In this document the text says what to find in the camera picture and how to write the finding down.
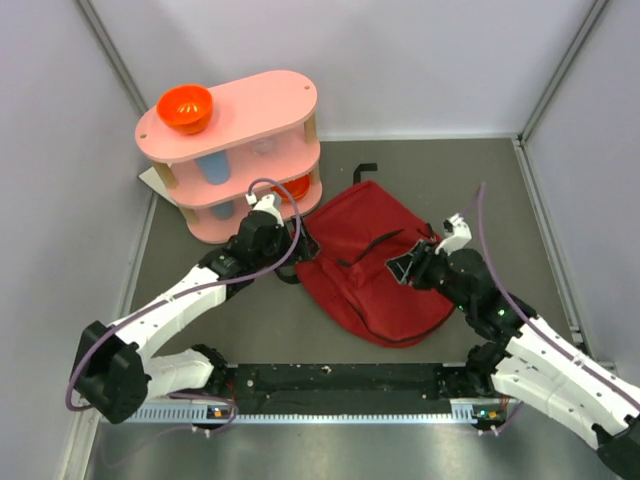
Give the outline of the red backpack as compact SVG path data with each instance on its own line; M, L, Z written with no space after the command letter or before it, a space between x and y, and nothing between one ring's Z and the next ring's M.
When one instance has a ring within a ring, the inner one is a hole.
M440 235L364 172L309 215L304 225L320 244L313 261L297 262L290 282L300 283L327 315L348 332L388 348L424 340L445 323L453 304L435 290L415 290L396 282L385 262L419 240L439 244Z

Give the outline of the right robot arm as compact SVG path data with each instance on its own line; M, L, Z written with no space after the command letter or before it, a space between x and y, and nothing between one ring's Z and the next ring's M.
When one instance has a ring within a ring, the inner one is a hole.
M566 341L510 294L476 250L447 253L420 241L386 265L399 283L443 295L486 339L480 350L487 359L466 372L474 393L496 391L531 406L580 437L618 477L638 478L638 386Z

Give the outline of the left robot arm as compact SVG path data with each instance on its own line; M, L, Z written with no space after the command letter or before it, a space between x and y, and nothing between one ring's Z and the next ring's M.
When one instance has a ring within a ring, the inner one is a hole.
M87 326L67 392L79 394L86 408L114 425L151 399L185 390L220 394L227 374L215 350L196 346L165 357L158 350L258 277L300 259L309 243L300 216L289 230L276 208L256 205L227 243L208 252L174 286L121 319Z

